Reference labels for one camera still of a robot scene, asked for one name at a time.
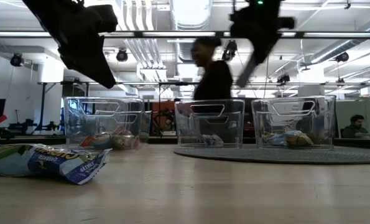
woman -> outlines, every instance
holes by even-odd
[[[197,67],[204,68],[204,75],[194,92],[194,100],[224,100],[231,98],[232,76],[226,62],[213,61],[215,48],[221,45],[215,37],[200,37],[192,47],[192,58]]]

table surface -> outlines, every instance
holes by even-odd
[[[0,223],[370,223],[370,165],[211,161],[174,147],[113,151],[83,186],[0,177]]]

robotic arm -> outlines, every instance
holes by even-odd
[[[60,58],[106,88],[116,80],[103,54],[104,36],[118,24],[111,5],[84,6],[84,0],[23,0],[41,26],[55,39]]]
[[[277,31],[295,27],[293,17],[279,17],[281,1],[283,0],[248,0],[248,7],[236,11],[236,0],[233,0],[233,13],[230,15],[233,25],[230,34],[233,37],[247,38],[254,46],[254,52],[236,82],[240,87],[246,86],[255,68],[265,61],[280,39]]]

round gray rug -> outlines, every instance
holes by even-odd
[[[280,164],[370,164],[370,149],[339,147],[321,149],[176,148],[174,153],[203,159]]]

man sitting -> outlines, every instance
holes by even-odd
[[[344,128],[342,136],[352,139],[370,139],[370,133],[363,127],[364,117],[356,114],[351,117],[351,125]]]

